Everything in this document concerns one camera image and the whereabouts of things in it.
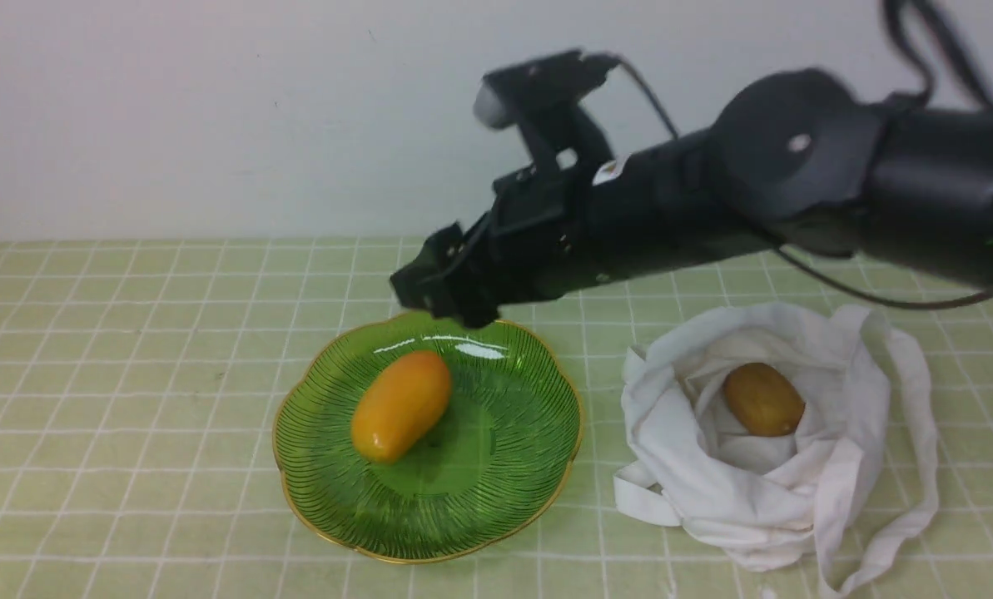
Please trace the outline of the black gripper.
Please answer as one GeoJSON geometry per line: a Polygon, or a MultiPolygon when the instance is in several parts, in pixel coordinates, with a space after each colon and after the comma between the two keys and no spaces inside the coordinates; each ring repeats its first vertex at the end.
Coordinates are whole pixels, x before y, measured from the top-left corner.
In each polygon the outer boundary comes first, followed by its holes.
{"type": "Polygon", "coordinates": [[[552,302],[622,278],[617,163],[553,178],[515,177],[472,225],[428,235],[390,276],[401,307],[484,329],[500,304],[552,302]]]}

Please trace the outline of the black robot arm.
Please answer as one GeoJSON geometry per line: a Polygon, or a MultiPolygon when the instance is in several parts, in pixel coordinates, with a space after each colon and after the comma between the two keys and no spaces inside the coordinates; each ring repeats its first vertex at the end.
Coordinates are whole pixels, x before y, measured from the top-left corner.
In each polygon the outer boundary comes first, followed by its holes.
{"type": "Polygon", "coordinates": [[[398,303],[481,329],[508,304],[792,246],[993,296],[993,113],[865,105],[820,71],[740,91],[708,129],[622,161],[579,105],[602,80],[500,72],[479,119],[534,163],[469,229],[390,277],[398,303]]]}

